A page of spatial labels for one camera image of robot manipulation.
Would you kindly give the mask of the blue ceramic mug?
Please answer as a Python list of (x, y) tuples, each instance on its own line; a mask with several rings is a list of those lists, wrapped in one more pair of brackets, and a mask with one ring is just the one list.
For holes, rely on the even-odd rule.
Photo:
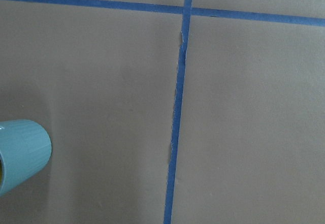
[(52, 144), (47, 131), (27, 120), (1, 122), (1, 196), (22, 184), (49, 162)]

